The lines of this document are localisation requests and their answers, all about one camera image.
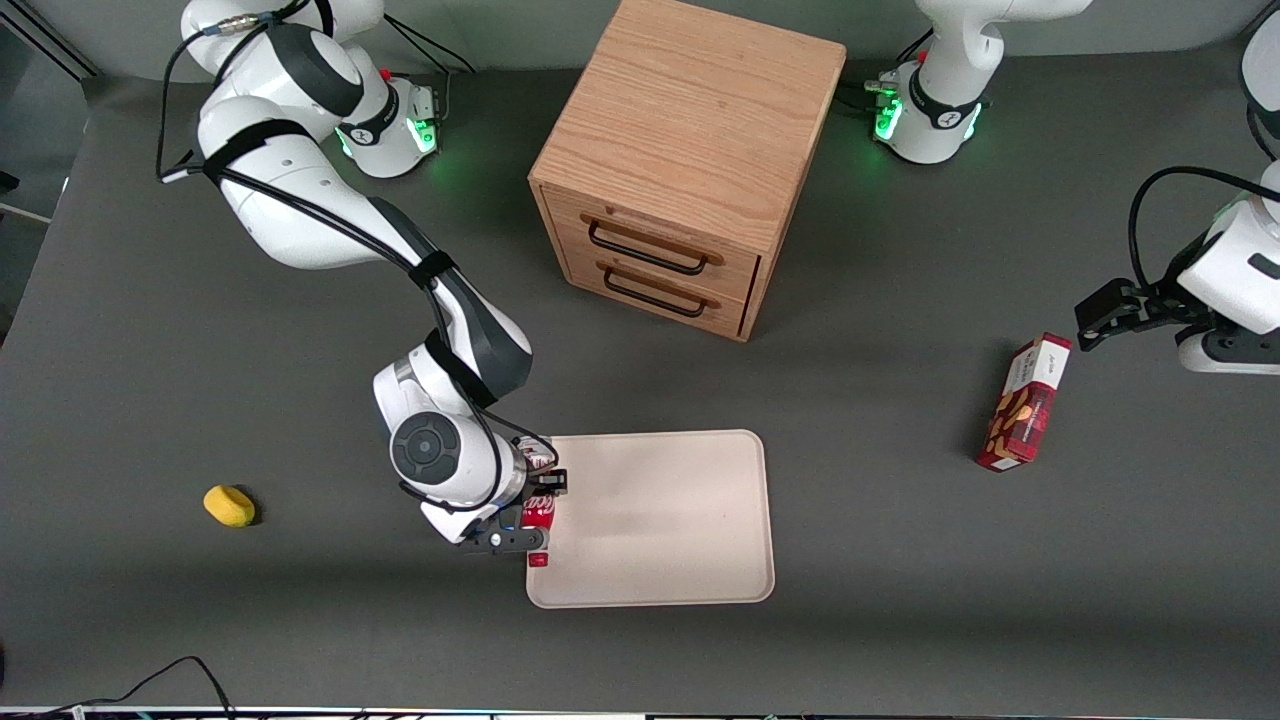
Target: drawer handle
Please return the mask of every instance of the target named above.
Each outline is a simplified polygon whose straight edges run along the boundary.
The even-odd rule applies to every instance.
[[[649,263],[650,265],[658,265],[664,270],[671,270],[673,273],[680,273],[682,275],[700,274],[704,269],[707,269],[707,261],[710,260],[710,258],[708,258],[704,254],[701,256],[701,260],[699,260],[696,265],[694,266],[681,265],[680,263],[672,263],[671,260],[664,260],[655,255],[649,255],[648,252],[641,252],[640,250],[632,250],[623,245],[609,242],[603,237],[595,234],[595,231],[598,229],[600,229],[600,222],[591,220],[591,227],[586,229],[586,237],[591,240],[591,245],[595,245],[596,247],[603,247],[605,250],[612,250],[613,252],[617,252],[620,255],[626,255],[627,258],[635,258],[636,260]]]
[[[648,295],[645,295],[643,292],[637,292],[637,291],[631,290],[628,287],[622,287],[618,283],[611,282],[609,278],[613,277],[613,273],[616,270],[613,268],[609,268],[609,266],[604,266],[603,269],[604,269],[604,287],[612,290],[613,292],[617,292],[618,295],[625,295],[625,296],[627,296],[627,297],[630,297],[632,300],[639,300],[640,302],[648,302],[649,305],[653,305],[655,307],[662,307],[663,310],[666,310],[668,313],[675,313],[677,315],[684,315],[686,318],[698,318],[699,315],[703,314],[703,310],[707,310],[707,306],[710,304],[709,300],[699,299],[698,300],[698,307],[695,310],[690,310],[687,307],[681,307],[680,305],[672,305],[671,302],[667,302],[666,300],[658,300],[657,297],[649,297]],[[641,282],[641,281],[639,281],[636,278],[632,278],[630,275],[622,275],[622,277],[625,277],[627,279],[636,281],[636,282]]]

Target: drawer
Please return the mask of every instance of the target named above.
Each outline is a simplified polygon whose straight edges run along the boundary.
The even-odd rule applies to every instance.
[[[543,188],[566,255],[595,251],[614,266],[635,268],[680,286],[746,301],[758,258],[687,231],[663,227],[599,200]]]
[[[579,287],[695,328],[737,338],[746,307],[740,300],[623,266],[600,252],[566,252],[564,260],[570,282]]]

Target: wooden drawer cabinet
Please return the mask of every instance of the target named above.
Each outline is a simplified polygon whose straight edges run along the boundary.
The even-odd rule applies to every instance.
[[[844,59],[833,42],[622,0],[529,176],[566,279],[745,341]]]

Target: plastic tray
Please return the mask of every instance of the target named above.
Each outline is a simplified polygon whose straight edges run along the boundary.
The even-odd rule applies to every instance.
[[[750,430],[553,438],[568,493],[549,564],[525,589],[545,609],[759,602],[773,592],[764,445]]]

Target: cabinet top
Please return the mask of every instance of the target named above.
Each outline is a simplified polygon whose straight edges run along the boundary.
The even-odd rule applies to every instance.
[[[845,47],[675,0],[622,0],[530,177],[771,252]]]

